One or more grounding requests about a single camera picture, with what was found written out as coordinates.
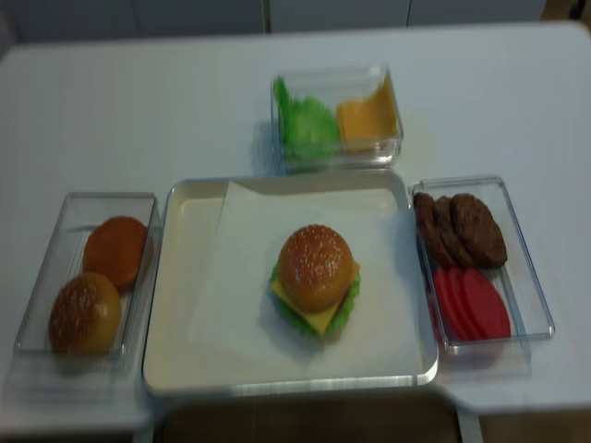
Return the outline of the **white serving tray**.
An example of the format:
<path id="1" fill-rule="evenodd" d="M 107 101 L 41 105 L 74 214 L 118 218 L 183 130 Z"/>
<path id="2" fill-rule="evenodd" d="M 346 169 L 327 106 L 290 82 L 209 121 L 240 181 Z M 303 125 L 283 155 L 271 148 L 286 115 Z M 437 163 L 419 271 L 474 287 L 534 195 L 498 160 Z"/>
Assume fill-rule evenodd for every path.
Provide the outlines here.
<path id="1" fill-rule="evenodd" d="M 176 184 L 167 199 L 142 375 L 155 396 L 250 396 L 323 390 L 398 388 L 428 384 L 437 374 L 438 350 L 426 290 L 417 298 L 419 361 L 409 372 L 385 364 L 336 371 L 265 365 L 195 342 L 190 329 L 211 259 L 227 188 L 237 183 L 266 197 L 356 206 L 361 194 L 372 211 L 410 209 L 401 177 L 391 171 L 349 171 L 289 177 L 193 179 Z"/>

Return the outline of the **yellow cheese slice on burger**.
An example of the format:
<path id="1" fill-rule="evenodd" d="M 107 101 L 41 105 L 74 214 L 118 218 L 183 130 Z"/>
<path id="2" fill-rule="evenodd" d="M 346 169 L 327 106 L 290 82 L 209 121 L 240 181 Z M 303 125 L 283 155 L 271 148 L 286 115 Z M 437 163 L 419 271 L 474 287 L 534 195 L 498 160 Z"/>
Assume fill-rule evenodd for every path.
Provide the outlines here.
<path id="1" fill-rule="evenodd" d="M 283 318 L 300 334 L 306 337 L 328 338 L 338 335 L 347 325 L 355 308 L 356 298 L 360 294 L 361 274 L 356 265 L 357 274 L 339 302 L 326 310 L 314 313 L 300 311 L 293 306 L 279 282 L 278 266 L 272 269 L 269 282 L 273 301 Z"/>

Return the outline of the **brown patty left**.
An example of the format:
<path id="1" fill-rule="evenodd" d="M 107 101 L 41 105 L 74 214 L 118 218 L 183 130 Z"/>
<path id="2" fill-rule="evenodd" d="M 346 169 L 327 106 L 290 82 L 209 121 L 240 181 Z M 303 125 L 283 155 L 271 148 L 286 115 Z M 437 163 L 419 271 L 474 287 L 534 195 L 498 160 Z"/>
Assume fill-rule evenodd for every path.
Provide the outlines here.
<path id="1" fill-rule="evenodd" d="M 435 200 L 426 193 L 416 193 L 413 196 L 416 215 L 416 228 L 420 232 L 426 249 L 435 261 L 445 269 L 456 266 L 454 258 L 444 246 L 435 219 Z"/>

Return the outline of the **brown patty middle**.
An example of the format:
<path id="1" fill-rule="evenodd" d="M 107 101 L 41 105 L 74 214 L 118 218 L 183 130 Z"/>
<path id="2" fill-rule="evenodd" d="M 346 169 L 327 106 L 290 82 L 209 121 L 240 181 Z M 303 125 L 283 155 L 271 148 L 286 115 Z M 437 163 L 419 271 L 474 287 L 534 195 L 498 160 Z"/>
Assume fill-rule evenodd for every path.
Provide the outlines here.
<path id="1" fill-rule="evenodd" d="M 473 267 L 475 261 L 455 233 L 451 215 L 451 202 L 452 200 L 449 197 L 443 196 L 438 198 L 434 204 L 434 214 L 440 239 L 459 267 Z"/>

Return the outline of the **red tomato slice left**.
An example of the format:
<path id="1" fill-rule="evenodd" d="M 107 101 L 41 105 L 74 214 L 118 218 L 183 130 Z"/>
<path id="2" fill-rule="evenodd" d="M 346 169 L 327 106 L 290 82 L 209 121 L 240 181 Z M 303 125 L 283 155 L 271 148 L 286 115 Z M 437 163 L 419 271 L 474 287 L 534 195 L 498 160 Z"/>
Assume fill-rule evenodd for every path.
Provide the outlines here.
<path id="1" fill-rule="evenodd" d="M 446 269 L 437 268 L 434 274 L 434 283 L 440 308 L 453 336 L 459 341 L 468 341 L 471 338 L 470 331 L 460 311 L 458 299 L 452 291 L 450 278 Z"/>

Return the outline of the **red tomato slice middle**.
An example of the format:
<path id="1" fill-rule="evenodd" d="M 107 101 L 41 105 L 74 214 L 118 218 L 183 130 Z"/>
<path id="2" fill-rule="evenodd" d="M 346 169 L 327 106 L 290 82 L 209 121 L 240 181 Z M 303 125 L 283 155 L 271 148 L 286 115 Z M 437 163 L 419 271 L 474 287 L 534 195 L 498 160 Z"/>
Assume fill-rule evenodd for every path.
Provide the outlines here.
<path id="1" fill-rule="evenodd" d="M 450 268 L 447 272 L 447 283 L 450 297 L 452 299 L 453 310 L 458 323 L 461 326 L 462 333 L 459 336 L 463 341 L 479 341 L 483 338 L 473 321 L 470 312 L 465 304 L 465 290 L 463 286 L 463 270 L 457 267 Z"/>

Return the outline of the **clear box patties and tomatoes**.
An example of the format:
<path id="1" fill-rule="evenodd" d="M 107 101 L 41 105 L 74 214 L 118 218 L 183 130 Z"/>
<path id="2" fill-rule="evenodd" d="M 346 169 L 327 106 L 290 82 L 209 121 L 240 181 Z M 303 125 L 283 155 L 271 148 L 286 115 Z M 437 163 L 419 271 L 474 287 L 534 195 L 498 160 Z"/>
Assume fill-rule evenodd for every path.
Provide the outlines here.
<path id="1" fill-rule="evenodd" d="M 421 180 L 410 188 L 414 211 L 413 196 L 416 193 L 426 193 L 435 201 L 443 196 L 452 199 L 454 195 L 462 193 L 479 198 L 488 206 L 499 225 L 507 249 L 507 261 L 500 268 L 481 269 L 476 262 L 469 268 L 458 265 L 451 268 L 460 268 L 463 273 L 467 269 L 477 269 L 490 281 L 507 309 L 511 336 L 508 339 L 459 341 L 453 336 L 442 313 L 435 289 L 434 274 L 442 266 L 426 249 L 416 228 L 417 249 L 425 274 L 429 308 L 442 350 L 453 358 L 488 362 L 506 353 L 523 353 L 532 342 L 551 339 L 555 334 L 555 324 L 502 179 L 497 175 L 482 175 Z"/>

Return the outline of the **yellow cheese slices in box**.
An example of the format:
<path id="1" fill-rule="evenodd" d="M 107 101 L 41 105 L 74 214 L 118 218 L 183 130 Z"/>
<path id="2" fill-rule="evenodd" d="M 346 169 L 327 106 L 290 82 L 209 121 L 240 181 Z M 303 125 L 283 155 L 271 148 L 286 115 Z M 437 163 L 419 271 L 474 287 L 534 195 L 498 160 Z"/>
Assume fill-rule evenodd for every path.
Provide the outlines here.
<path id="1" fill-rule="evenodd" d="M 401 136 L 390 75 L 367 98 L 339 103 L 336 118 L 346 151 L 380 150 L 382 142 Z"/>

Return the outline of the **clear box with buns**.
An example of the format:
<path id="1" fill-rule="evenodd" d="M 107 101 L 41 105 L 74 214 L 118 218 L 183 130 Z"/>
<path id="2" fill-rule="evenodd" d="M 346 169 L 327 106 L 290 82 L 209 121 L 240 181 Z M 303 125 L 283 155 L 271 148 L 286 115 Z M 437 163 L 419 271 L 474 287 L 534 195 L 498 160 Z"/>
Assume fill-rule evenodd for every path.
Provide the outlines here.
<path id="1" fill-rule="evenodd" d="M 17 357 L 117 364 L 159 253 L 150 193 L 65 197 L 14 345 Z"/>

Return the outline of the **green lettuce leaves in box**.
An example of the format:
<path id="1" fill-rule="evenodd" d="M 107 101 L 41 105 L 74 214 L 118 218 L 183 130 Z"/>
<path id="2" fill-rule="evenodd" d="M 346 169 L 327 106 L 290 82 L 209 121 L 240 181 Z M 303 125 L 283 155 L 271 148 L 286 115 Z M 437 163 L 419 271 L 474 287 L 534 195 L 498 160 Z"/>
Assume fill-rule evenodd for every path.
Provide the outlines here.
<path id="1" fill-rule="evenodd" d="M 283 77 L 273 81 L 272 91 L 285 157 L 294 162 L 334 157 L 340 130 L 331 109 L 314 97 L 293 98 Z"/>

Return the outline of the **brown patty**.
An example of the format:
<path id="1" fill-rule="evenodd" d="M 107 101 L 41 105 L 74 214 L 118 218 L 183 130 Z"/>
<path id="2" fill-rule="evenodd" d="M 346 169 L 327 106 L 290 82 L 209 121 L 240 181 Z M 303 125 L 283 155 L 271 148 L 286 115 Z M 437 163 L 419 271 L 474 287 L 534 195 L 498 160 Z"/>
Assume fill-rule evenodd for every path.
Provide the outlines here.
<path id="1" fill-rule="evenodd" d="M 473 267 L 475 261 L 455 233 L 451 215 L 451 202 L 452 200 L 449 197 L 443 196 L 438 198 L 434 204 L 434 214 L 440 239 L 459 267 Z"/>
<path id="2" fill-rule="evenodd" d="M 499 225 L 488 206 L 472 194 L 452 197 L 451 215 L 456 235 L 481 269 L 500 268 L 507 249 Z"/>
<path id="3" fill-rule="evenodd" d="M 444 246 L 435 219 L 435 200 L 426 193 L 416 193 L 413 196 L 416 215 L 416 228 L 420 232 L 426 249 L 435 261 L 445 269 L 456 266 L 454 258 Z"/>

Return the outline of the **clear box lettuce and cheese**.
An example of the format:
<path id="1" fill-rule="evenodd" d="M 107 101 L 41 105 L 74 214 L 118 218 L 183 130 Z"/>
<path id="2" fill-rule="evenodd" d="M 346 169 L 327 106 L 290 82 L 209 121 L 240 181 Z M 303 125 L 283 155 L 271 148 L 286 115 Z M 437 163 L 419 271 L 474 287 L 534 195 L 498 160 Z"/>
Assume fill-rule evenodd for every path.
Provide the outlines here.
<path id="1" fill-rule="evenodd" d="M 284 78 L 288 91 L 293 98 L 314 97 L 329 107 L 336 117 L 336 107 L 339 103 L 367 98 L 380 85 L 387 74 L 390 75 L 392 80 L 391 71 L 387 66 L 369 65 L 292 71 L 277 75 L 271 81 L 272 145 L 278 163 L 285 173 L 302 174 L 343 169 L 390 169 L 396 164 L 401 154 L 404 129 L 393 88 L 399 112 L 399 123 L 402 129 L 401 136 L 388 142 L 382 142 L 380 150 L 363 152 L 346 151 L 340 137 L 338 153 L 334 157 L 300 162 L 290 161 L 285 157 L 280 140 L 278 107 L 272 91 L 273 81 L 277 77 Z"/>

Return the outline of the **red tomato slice right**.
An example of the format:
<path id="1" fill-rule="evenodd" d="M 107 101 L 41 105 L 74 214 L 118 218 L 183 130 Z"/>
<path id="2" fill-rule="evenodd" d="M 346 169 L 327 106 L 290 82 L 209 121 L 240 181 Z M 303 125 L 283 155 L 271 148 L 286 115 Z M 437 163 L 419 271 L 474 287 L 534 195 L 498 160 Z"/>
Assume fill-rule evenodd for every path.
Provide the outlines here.
<path id="1" fill-rule="evenodd" d="M 500 294 L 477 269 L 467 269 L 461 279 L 463 303 L 484 340 L 508 339 L 511 322 Z"/>

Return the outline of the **sesame bun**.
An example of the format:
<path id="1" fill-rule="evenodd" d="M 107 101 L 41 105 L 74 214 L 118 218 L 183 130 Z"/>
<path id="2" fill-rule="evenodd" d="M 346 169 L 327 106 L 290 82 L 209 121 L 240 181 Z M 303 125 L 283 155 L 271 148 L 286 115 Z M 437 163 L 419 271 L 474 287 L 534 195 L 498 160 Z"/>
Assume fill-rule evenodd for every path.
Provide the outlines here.
<path id="1" fill-rule="evenodd" d="M 360 267 L 333 228 L 310 224 L 293 232 L 277 261 L 278 281 L 297 309 L 315 314 L 341 301 Z"/>
<path id="2" fill-rule="evenodd" d="M 119 292 L 102 274 L 84 272 L 68 281 L 55 298 L 48 320 L 53 353 L 107 353 L 121 317 Z"/>

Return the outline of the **red tomato slice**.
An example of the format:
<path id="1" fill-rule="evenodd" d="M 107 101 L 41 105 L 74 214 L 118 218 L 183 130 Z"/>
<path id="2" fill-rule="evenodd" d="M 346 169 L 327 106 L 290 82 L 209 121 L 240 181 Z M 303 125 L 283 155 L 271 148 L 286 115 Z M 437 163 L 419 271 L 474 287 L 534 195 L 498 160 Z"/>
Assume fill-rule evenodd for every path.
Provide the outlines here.
<path id="1" fill-rule="evenodd" d="M 462 333 L 459 336 L 463 341 L 479 341 L 483 338 L 473 321 L 470 312 L 465 304 L 465 290 L 463 286 L 463 270 L 457 267 L 450 268 L 447 272 L 447 283 L 450 297 L 452 299 L 453 310 L 458 323 L 461 326 Z"/>
<path id="2" fill-rule="evenodd" d="M 463 303 L 484 340 L 508 339 L 511 322 L 500 294 L 477 269 L 467 269 L 461 279 Z"/>
<path id="3" fill-rule="evenodd" d="M 470 331 L 460 311 L 458 299 L 452 291 L 450 278 L 446 269 L 437 268 L 434 274 L 434 283 L 440 308 L 453 336 L 459 341 L 468 341 L 471 338 Z"/>

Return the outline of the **green lettuce leaf on burger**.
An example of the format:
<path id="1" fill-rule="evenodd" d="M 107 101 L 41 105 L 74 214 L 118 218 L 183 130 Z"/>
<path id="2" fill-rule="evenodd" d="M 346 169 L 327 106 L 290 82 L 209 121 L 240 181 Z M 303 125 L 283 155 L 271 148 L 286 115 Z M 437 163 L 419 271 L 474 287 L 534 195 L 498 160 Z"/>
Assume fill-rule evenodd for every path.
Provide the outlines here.
<path id="1" fill-rule="evenodd" d="M 271 294 L 279 313 L 299 333 L 315 338 L 339 334 L 360 293 L 360 267 L 344 255 L 279 257 Z"/>

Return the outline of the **white parchment paper sheet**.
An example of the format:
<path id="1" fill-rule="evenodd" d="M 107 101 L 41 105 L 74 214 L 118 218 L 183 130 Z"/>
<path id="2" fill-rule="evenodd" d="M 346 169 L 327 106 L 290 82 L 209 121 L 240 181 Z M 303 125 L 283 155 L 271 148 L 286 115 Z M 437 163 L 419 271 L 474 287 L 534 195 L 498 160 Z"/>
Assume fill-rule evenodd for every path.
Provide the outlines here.
<path id="1" fill-rule="evenodd" d="M 372 211 L 361 194 L 342 209 L 266 197 L 231 183 L 225 195 L 190 334 L 232 356 L 265 365 L 329 371 L 385 364 L 409 372 L 419 361 L 422 287 L 409 208 Z M 346 327 L 312 338 L 283 316 L 269 279 L 296 229 L 325 224 L 360 264 L 361 287 Z"/>

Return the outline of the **flat orange bun bottom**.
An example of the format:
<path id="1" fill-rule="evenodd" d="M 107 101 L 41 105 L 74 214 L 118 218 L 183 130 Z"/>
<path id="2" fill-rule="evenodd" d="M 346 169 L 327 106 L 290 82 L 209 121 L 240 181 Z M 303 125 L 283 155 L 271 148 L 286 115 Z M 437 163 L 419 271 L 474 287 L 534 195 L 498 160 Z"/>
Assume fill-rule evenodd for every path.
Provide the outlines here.
<path id="1" fill-rule="evenodd" d="M 104 275 L 120 293 L 129 290 L 138 277 L 147 233 L 146 226 L 133 217 L 105 221 L 88 237 L 83 271 Z"/>

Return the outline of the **brown patty right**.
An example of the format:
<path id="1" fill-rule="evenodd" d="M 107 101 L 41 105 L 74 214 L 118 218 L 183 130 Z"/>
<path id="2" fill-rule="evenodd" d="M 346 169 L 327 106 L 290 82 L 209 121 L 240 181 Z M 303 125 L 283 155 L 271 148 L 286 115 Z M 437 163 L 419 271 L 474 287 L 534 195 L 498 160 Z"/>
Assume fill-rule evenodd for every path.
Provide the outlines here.
<path id="1" fill-rule="evenodd" d="M 451 215 L 456 235 L 481 269 L 500 268 L 507 249 L 499 225 L 488 206 L 472 194 L 452 197 Z"/>

